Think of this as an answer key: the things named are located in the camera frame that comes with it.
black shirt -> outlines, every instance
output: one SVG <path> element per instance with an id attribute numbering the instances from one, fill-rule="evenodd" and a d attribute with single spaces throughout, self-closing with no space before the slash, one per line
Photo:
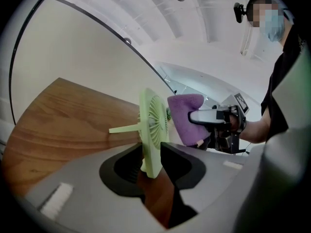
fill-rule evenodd
<path id="1" fill-rule="evenodd" d="M 271 118 L 270 130 L 267 136 L 267 140 L 269 140 L 269 138 L 273 135 L 288 129 L 286 120 L 275 99 L 272 97 L 272 92 L 291 69 L 292 65 L 295 63 L 297 57 L 299 56 L 302 47 L 303 42 L 299 37 L 295 26 L 293 25 L 285 41 L 283 53 L 279 56 L 275 63 L 273 73 L 270 77 L 267 94 L 261 103 L 261 115 L 263 115 L 265 109 L 268 106 Z"/>

green handheld fan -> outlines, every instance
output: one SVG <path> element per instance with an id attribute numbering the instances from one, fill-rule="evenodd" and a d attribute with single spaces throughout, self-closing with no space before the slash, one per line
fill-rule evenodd
<path id="1" fill-rule="evenodd" d="M 109 133 L 139 131 L 143 145 L 141 171 L 149 178 L 156 178 L 162 168 L 160 156 L 161 142 L 169 142 L 166 106 L 151 89 L 144 89 L 139 97 L 138 124 L 109 129 Z"/>

white ceiling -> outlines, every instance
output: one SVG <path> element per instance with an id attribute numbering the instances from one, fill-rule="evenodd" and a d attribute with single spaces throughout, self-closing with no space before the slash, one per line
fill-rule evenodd
<path id="1" fill-rule="evenodd" d="M 234 3 L 246 5 L 248 0 L 68 1 L 129 37 L 151 63 L 205 73 L 257 101 L 262 100 L 281 53 L 278 43 L 250 30 L 246 19 L 236 22 Z M 247 51 L 241 55 L 244 45 Z"/>

white wall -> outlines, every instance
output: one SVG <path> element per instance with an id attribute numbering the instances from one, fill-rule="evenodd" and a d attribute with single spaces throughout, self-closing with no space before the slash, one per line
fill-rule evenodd
<path id="1" fill-rule="evenodd" d="M 38 0 L 23 0 L 0 35 L 0 141 L 6 142 L 14 122 L 9 98 L 9 71 L 19 31 Z"/>
<path id="2" fill-rule="evenodd" d="M 58 77 L 138 104 L 151 88 L 164 100 L 173 92 L 125 43 L 83 13 L 44 0 L 29 22 L 16 54 L 12 100 L 16 121 Z"/>
<path id="3" fill-rule="evenodd" d="M 271 71 L 263 70 L 241 55 L 229 54 L 207 44 L 170 40 L 137 49 L 152 63 L 168 63 L 208 74 L 236 87 L 257 102 L 262 101 L 269 84 Z"/>

face mask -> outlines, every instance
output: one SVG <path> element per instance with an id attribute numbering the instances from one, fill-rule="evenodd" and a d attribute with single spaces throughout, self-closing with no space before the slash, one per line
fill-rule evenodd
<path id="1" fill-rule="evenodd" d="M 266 10 L 264 18 L 260 18 L 259 31 L 270 41 L 280 41 L 284 35 L 284 15 L 280 10 Z"/>

